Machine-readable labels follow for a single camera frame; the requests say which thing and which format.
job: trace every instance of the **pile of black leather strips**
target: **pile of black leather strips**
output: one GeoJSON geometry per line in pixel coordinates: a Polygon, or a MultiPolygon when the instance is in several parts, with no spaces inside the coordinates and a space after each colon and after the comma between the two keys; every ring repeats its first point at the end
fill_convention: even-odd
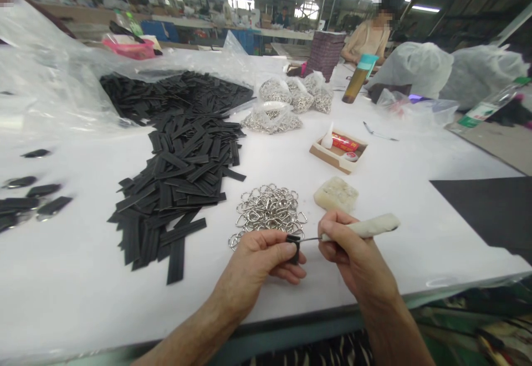
{"type": "Polygon", "coordinates": [[[192,220],[226,199],[222,177],[245,179],[229,169],[240,164],[237,138],[245,134],[223,114],[253,91],[190,71],[153,84],[117,75],[100,82],[121,116],[156,129],[149,134],[154,156],[136,177],[119,182],[125,199],[109,219],[122,230],[125,264],[136,270],[170,256],[167,284],[177,282],[185,237],[207,226],[205,218],[192,220]]]}

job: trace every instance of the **plastic bag of metal rings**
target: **plastic bag of metal rings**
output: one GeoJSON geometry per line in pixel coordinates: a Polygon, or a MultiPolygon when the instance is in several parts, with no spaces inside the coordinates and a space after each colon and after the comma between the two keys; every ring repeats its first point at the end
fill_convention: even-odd
{"type": "Polygon", "coordinates": [[[268,134],[287,132],[303,126],[302,121],[292,112],[292,106],[279,102],[269,101],[257,103],[249,114],[240,123],[244,128],[268,134]]]}
{"type": "Polygon", "coordinates": [[[292,106],[294,113],[301,114],[307,111],[314,103],[314,96],[307,92],[305,85],[300,80],[295,81],[296,89],[292,93],[292,106]]]}
{"type": "Polygon", "coordinates": [[[281,101],[292,103],[292,94],[288,84],[279,78],[270,78],[263,83],[259,89],[260,97],[263,101],[281,101]]]}
{"type": "Polygon", "coordinates": [[[306,76],[304,84],[308,92],[314,96],[314,103],[312,109],[329,114],[331,112],[331,105],[333,104],[333,91],[328,84],[325,83],[323,74],[315,71],[306,76]]]}

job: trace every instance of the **left hand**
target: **left hand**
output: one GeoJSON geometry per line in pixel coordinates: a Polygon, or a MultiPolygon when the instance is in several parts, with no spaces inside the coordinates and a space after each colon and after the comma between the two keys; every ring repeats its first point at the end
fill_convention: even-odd
{"type": "MultiPolygon", "coordinates": [[[[306,272],[299,265],[287,263],[295,255],[296,246],[286,243],[286,240],[287,234],[280,230],[244,234],[218,280],[211,299],[224,307],[233,318],[242,321],[253,309],[268,275],[298,285],[306,272]]],[[[306,263],[301,251],[299,262],[306,263]]]]}

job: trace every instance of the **glue tube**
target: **glue tube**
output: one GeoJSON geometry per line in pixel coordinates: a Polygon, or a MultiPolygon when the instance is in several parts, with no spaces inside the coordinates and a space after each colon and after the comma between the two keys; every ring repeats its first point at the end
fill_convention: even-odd
{"type": "Polygon", "coordinates": [[[332,133],[332,145],[345,152],[354,153],[360,146],[358,143],[346,138],[345,136],[338,135],[336,132],[332,133]]]}

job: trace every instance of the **beige shirt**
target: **beige shirt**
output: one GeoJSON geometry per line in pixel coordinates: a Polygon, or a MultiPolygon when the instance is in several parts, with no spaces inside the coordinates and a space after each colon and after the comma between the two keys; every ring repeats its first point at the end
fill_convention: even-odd
{"type": "Polygon", "coordinates": [[[373,22],[366,20],[356,28],[344,49],[356,58],[364,53],[384,57],[384,50],[389,37],[390,29],[388,27],[374,30],[373,22]]]}

